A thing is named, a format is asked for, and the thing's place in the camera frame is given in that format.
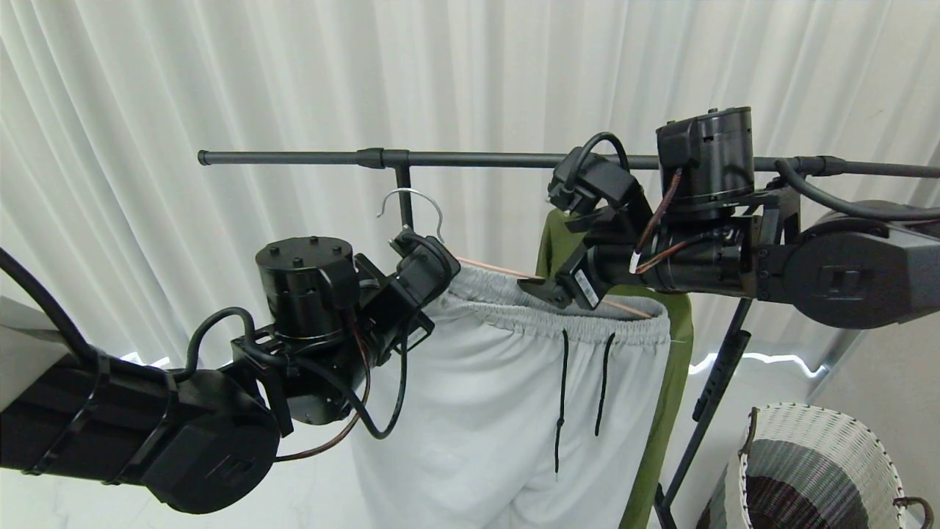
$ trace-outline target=laundry basket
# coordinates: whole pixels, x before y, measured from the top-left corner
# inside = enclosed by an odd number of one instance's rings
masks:
[[[831,409],[781,403],[751,409],[741,450],[697,529],[904,529],[901,478],[878,438]]]

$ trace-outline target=drawstring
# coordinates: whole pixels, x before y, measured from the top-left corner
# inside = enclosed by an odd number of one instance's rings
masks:
[[[561,361],[561,402],[558,404],[558,422],[555,423],[555,476],[558,476],[558,446],[561,444],[561,426],[565,424],[565,381],[568,378],[568,331],[561,330],[565,341],[565,355]]]
[[[601,377],[601,401],[597,405],[597,423],[594,424],[594,437],[601,435],[601,416],[603,415],[603,398],[607,393],[607,361],[610,360],[610,345],[614,343],[614,333],[607,338],[607,345],[603,348],[603,374]]]

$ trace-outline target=clothes hanger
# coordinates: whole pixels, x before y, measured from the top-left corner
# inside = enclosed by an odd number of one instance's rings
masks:
[[[439,205],[437,204],[437,201],[436,201],[436,200],[434,200],[434,199],[432,199],[431,197],[429,197],[428,195],[425,195],[424,193],[418,191],[417,189],[414,189],[413,187],[399,187],[399,188],[392,189],[391,191],[389,191],[388,194],[385,195],[385,198],[382,200],[382,211],[380,211],[380,212],[379,212],[379,215],[376,215],[375,217],[376,217],[376,218],[379,218],[379,217],[381,217],[382,215],[384,215],[384,214],[385,214],[385,204],[388,203],[388,199],[389,199],[392,195],[396,195],[396,194],[399,194],[399,193],[411,193],[411,194],[413,194],[413,195],[417,195],[418,197],[421,197],[421,198],[423,198],[424,200],[427,200],[428,202],[431,203],[431,205],[434,206],[434,209],[437,211],[437,240],[441,241],[441,244],[444,244],[444,243],[445,243],[445,242],[444,242],[444,236],[441,235],[441,226],[444,225],[444,212],[441,211],[441,206],[439,206]],[[477,266],[477,267],[479,267],[479,268],[484,268],[484,269],[487,269],[487,270],[491,270],[491,271],[493,271],[493,272],[500,272],[500,273],[502,273],[502,274],[507,274],[507,275],[510,275],[510,276],[515,276],[515,277],[517,277],[517,278],[526,278],[526,279],[531,279],[531,280],[532,280],[532,279],[539,279],[539,280],[540,280],[540,279],[544,279],[544,278],[541,278],[541,277],[539,277],[539,276],[533,276],[533,275],[526,274],[526,273],[523,273],[523,272],[519,272],[519,271],[516,271],[516,270],[511,270],[511,269],[509,269],[509,268],[503,268],[503,267],[501,267],[501,266],[495,266],[495,265],[493,265],[493,264],[487,264],[487,263],[482,263],[482,262],[480,262],[480,261],[474,261],[474,260],[472,260],[472,259],[467,259],[467,258],[465,258],[465,257],[460,257],[460,256],[458,256],[458,255],[454,255],[454,258],[457,259],[458,261],[460,261],[461,263],[465,263],[465,264],[467,264],[467,265]],[[605,304],[605,305],[608,305],[608,306],[610,306],[610,307],[615,307],[615,308],[617,308],[617,309],[621,309],[621,310],[623,310],[623,311],[625,311],[625,312],[627,312],[627,313],[630,313],[630,314],[639,316],[639,317],[641,317],[641,318],[643,318],[643,319],[651,319],[651,318],[652,318],[651,315],[649,315],[649,314],[647,314],[647,313],[644,313],[643,311],[640,311],[640,310],[638,310],[638,309],[635,309],[635,308],[630,307],[630,306],[627,306],[627,305],[623,305],[623,304],[621,304],[621,303],[617,303],[616,301],[609,301],[609,300],[607,300],[607,299],[602,299],[602,300],[601,300],[601,303],[603,303],[603,304]]]

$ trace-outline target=curtain fold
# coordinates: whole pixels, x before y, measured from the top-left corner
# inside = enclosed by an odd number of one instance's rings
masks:
[[[924,164],[940,143],[940,3],[2,0],[2,244],[93,343],[180,365],[228,305],[270,321],[253,256],[305,235],[385,270],[391,171],[215,166],[196,151],[567,152],[753,108],[758,155]],[[651,171],[637,176],[655,204]],[[416,168],[455,253],[531,270],[550,171]],[[761,175],[766,182],[769,175]],[[936,183],[821,179],[851,200],[936,204]],[[824,210],[805,202],[804,224]],[[420,232],[432,208],[415,201]],[[4,280],[4,287],[9,282]],[[695,296],[696,361],[734,300]],[[818,366],[836,331],[758,304],[751,349]],[[227,361],[234,323],[204,366]]]

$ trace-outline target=green shirt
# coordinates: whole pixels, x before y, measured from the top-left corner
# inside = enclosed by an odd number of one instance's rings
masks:
[[[541,235],[539,262],[536,275],[544,278],[555,275],[558,269],[581,244],[583,233],[571,233],[565,226],[564,213],[553,210],[545,219],[545,228]],[[689,374],[689,361],[692,359],[692,304],[685,294],[660,294],[641,286],[619,286],[610,291],[613,296],[651,297],[663,305],[669,313],[672,346],[669,348],[669,360],[663,374],[663,386],[659,392],[659,403],[652,419],[650,436],[647,438],[643,458],[636,472],[630,500],[620,520],[620,529],[645,528],[650,519],[653,497],[659,474],[669,445],[669,434],[679,413],[685,380]]]

